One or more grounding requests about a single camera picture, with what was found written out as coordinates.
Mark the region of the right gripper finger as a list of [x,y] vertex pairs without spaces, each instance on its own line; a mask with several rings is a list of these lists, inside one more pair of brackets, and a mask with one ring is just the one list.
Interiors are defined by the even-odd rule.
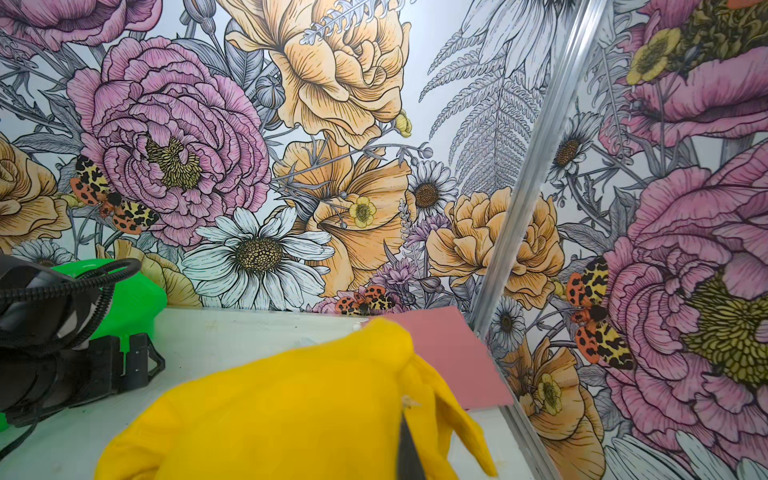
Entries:
[[401,416],[397,451],[397,480],[426,480],[411,431],[405,415]]

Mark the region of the yellow t shirt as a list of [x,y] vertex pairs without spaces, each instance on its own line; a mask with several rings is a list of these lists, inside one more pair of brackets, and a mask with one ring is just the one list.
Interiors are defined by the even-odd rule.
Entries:
[[405,415],[428,479],[458,437],[488,476],[480,425],[415,358],[394,370],[350,334],[175,387],[114,438],[99,479],[394,479]]

